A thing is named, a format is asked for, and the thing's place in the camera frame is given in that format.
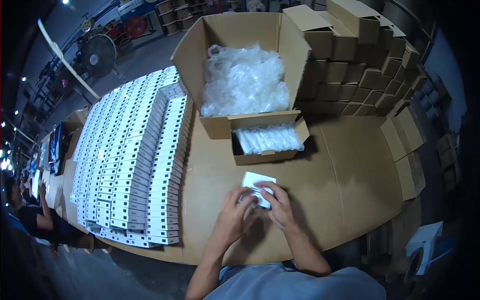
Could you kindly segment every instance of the cardboard table surface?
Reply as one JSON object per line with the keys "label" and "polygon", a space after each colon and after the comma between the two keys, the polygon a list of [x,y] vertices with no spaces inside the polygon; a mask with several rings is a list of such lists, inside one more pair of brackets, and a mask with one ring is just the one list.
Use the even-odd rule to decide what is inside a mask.
{"label": "cardboard table surface", "polygon": [[[288,191],[297,220],[319,249],[348,242],[390,220],[402,209],[395,163],[380,130],[384,120],[341,117],[315,124],[307,119],[311,136],[306,150],[295,159],[236,166],[230,140],[209,139],[197,113],[180,193],[180,244],[145,249],[103,241],[137,255],[198,264],[225,194],[241,183],[245,171],[251,171],[276,178],[277,184]],[[69,153],[73,153],[79,134],[74,134]],[[63,194],[68,221],[86,232],[77,224],[76,206],[69,199],[76,163],[71,155],[66,157],[63,175],[49,179],[48,203],[62,203],[51,197]],[[272,224],[267,212],[256,211],[260,220],[249,236],[230,247],[224,264],[265,264],[292,258],[283,233]]]}

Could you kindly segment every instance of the wall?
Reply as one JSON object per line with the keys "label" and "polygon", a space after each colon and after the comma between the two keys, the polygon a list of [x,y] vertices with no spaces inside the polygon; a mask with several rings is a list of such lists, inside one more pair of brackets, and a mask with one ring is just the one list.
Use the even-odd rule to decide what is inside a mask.
{"label": "wall", "polygon": [[[55,6],[53,11],[44,22],[44,26],[51,39],[61,47],[80,28],[80,25],[85,20],[82,15],[87,12],[89,15],[94,15],[100,9],[107,6],[110,2],[111,1],[109,0],[70,0],[71,6],[69,6],[63,5],[59,0],[59,3]],[[113,9],[100,20],[98,20],[98,22],[96,22],[96,26],[98,24],[104,25],[115,18],[119,18],[119,15],[117,10]],[[73,59],[76,51],[77,46],[73,45],[70,50],[65,53],[65,58],[67,61],[71,61]],[[29,93],[33,96],[33,92],[31,89],[29,89],[28,84],[35,88],[40,71],[51,59],[52,54],[50,52],[50,48],[42,34],[39,33],[32,45],[32,48],[30,49],[30,53],[28,54],[22,72],[22,76],[25,76],[28,82],[20,82],[17,92],[17,103],[15,106],[16,110],[22,111],[27,103],[27,99],[23,95],[24,89],[29,91]],[[19,122],[20,118],[21,114],[15,116],[15,122]]]}

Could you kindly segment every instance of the person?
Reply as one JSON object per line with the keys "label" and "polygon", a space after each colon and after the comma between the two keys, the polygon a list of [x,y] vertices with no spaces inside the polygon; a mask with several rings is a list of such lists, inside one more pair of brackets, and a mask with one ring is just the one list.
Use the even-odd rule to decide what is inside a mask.
{"label": "person", "polygon": [[[268,215],[283,231],[296,269],[281,263],[221,269],[227,249],[253,220],[244,214],[255,196],[237,186],[225,199],[205,252],[188,285],[186,299],[386,299],[385,289],[365,272],[348,267],[331,272],[327,261],[296,222],[288,194],[273,182],[255,184],[270,204]],[[265,190],[270,188],[273,194]]]}
{"label": "person", "polygon": [[20,223],[28,233],[39,239],[48,240],[53,246],[54,253],[59,244],[88,249],[89,252],[96,248],[92,235],[85,234],[70,225],[54,209],[47,206],[44,183],[38,188],[41,206],[23,206],[21,190],[13,178],[5,181],[5,192],[7,201],[12,205]]}
{"label": "person", "polygon": [[32,186],[30,184],[30,178],[26,180],[26,183],[24,183],[23,178],[20,178],[20,184],[18,185],[20,188],[20,193],[22,195],[22,205],[38,205],[38,201],[36,198],[32,195]]}

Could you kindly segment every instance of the light blue shirt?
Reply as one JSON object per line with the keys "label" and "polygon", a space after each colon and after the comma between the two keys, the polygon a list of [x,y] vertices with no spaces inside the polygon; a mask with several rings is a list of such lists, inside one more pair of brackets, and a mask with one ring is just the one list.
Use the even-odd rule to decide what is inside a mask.
{"label": "light blue shirt", "polygon": [[385,300],[386,293],[367,273],[354,267],[314,277],[278,263],[224,268],[220,286],[205,299]]}

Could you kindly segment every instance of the white pipe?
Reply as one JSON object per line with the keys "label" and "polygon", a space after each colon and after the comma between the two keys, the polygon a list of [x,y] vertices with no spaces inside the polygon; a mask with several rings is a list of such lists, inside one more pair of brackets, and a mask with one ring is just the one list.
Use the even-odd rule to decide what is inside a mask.
{"label": "white pipe", "polygon": [[61,62],[65,65],[65,67],[75,76],[75,78],[89,91],[95,99],[99,99],[100,96],[95,93],[92,88],[75,72],[75,70],[72,68],[72,66],[65,60],[63,57],[63,52],[60,49],[60,47],[52,41],[50,36],[48,35],[47,31],[45,30],[45,27],[43,26],[43,23],[40,19],[37,21],[38,27],[40,28],[40,31],[42,32],[43,36],[45,37],[45,40],[47,40],[48,45],[50,48],[52,48],[53,52],[60,58]]}

